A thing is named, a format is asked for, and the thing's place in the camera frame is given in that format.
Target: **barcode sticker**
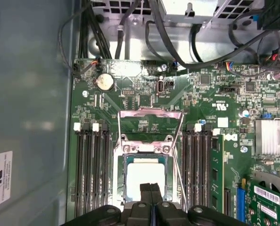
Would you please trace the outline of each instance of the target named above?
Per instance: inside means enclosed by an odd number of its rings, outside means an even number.
[[[265,198],[267,200],[270,200],[270,201],[280,205],[280,197],[275,194],[267,192],[266,190],[263,190],[257,186],[254,186],[254,193],[262,196],[263,198]]]
[[[270,217],[274,218],[277,220],[277,213],[275,213],[273,210],[261,205],[261,211],[268,214]]]

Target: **silver heatsink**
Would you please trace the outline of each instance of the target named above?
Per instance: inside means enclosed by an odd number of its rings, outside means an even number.
[[[280,155],[280,120],[255,121],[257,154]]]

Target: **white label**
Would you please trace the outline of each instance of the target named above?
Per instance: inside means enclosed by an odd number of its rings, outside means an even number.
[[[275,220],[277,220],[277,213],[275,213],[273,210],[261,205],[261,211],[268,214],[270,217],[273,217]]]
[[[10,198],[12,151],[0,153],[0,204]]]
[[[267,200],[270,200],[270,201],[280,205],[280,197],[275,195],[275,194],[267,192],[266,190],[263,190],[263,189],[261,189],[259,187],[256,187],[256,186],[254,186],[254,193],[262,196],[263,198],[265,198]]]

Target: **ul certification label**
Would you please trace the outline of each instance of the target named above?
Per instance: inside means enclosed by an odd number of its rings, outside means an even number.
[[[12,151],[0,153],[0,204],[10,198]]]

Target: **motherboard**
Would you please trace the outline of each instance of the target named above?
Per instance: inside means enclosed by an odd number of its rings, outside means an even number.
[[[102,59],[74,69],[90,64],[72,83],[67,221],[122,209],[140,200],[140,184],[158,183],[185,210],[280,225],[280,74]]]

